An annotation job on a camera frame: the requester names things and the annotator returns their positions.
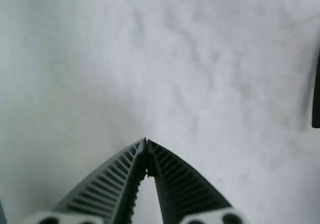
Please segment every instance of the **black object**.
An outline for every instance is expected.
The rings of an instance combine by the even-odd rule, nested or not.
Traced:
[[[314,128],[320,128],[320,56],[318,56],[316,70],[313,94],[312,126]]]
[[[5,213],[2,209],[2,205],[0,202],[0,224],[6,224],[6,223],[7,223],[7,220],[6,220]]]
[[[231,207],[190,165],[162,146],[141,139],[93,171],[54,211],[95,215],[106,224],[131,223],[138,186],[145,175],[155,179],[164,224]]]

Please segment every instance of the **white surface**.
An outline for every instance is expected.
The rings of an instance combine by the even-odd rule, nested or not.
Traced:
[[[252,223],[319,223],[319,27],[320,0],[0,0],[9,223],[144,136]],[[161,223],[151,184],[135,223]]]

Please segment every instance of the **white fabric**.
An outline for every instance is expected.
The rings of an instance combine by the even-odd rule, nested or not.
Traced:
[[[319,223],[319,17],[320,0],[0,0],[9,223],[144,136],[252,223]],[[152,185],[135,223],[162,222]]]

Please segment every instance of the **screw hole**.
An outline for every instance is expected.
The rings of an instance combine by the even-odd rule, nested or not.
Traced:
[[[242,224],[243,221],[235,214],[226,214],[222,218],[223,224]]]
[[[205,224],[205,223],[202,222],[202,221],[195,221],[195,220],[193,220],[193,221],[189,222],[188,224]]]
[[[49,217],[43,219],[39,224],[59,224],[59,219],[55,217]]]

